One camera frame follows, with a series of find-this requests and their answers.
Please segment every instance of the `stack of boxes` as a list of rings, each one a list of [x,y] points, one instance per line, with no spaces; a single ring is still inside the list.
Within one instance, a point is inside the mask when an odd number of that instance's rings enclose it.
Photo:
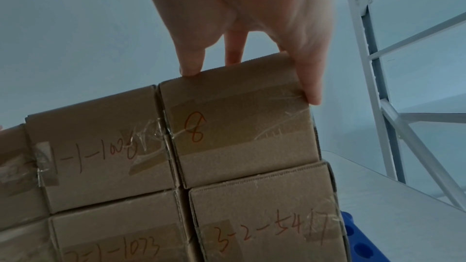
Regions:
[[[11,159],[0,162],[0,226],[45,219],[0,232],[0,261],[349,260],[332,172],[285,54],[31,115],[25,126],[29,145],[23,127],[0,132],[0,161]],[[30,179],[11,186],[17,177],[2,171],[15,163]],[[14,249],[45,254],[19,259]]]

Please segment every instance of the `metal rack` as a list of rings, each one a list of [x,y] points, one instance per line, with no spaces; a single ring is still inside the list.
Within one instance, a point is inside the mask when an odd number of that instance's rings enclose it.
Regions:
[[[372,26],[370,0],[348,0],[348,3],[387,176],[406,183],[398,143],[399,136],[451,203],[466,211],[466,194],[408,124],[418,121],[466,123],[466,114],[398,113],[390,103],[381,61],[384,55],[466,23],[466,12],[384,49],[379,49]]]

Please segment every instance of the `perforated metal upright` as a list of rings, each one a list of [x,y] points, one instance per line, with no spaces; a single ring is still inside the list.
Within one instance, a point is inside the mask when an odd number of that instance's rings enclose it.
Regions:
[[[390,103],[381,60],[384,55],[465,23],[466,12],[384,49],[378,49],[369,2],[370,0],[348,0],[387,176],[406,183],[398,142],[400,137],[451,203],[466,211],[466,194],[408,124],[408,121],[466,123],[466,114],[399,114]]]

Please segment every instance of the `human hand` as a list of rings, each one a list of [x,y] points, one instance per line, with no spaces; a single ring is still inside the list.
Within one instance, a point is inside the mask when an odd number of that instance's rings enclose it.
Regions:
[[[205,49],[222,35],[225,65],[241,62],[248,32],[263,31],[295,61],[310,104],[322,100],[333,29],[332,0],[153,0],[175,44],[184,76],[198,74]]]

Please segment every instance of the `white metal frame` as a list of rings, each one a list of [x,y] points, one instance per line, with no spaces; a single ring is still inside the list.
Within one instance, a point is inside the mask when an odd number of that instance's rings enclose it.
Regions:
[[[399,114],[390,103],[380,59],[383,55],[465,23],[466,12],[379,50],[372,27],[369,0],[348,0],[348,2],[387,176],[406,183],[399,151],[399,136],[451,203],[466,211],[466,194],[408,125],[408,122],[418,121],[466,123],[466,114]]]

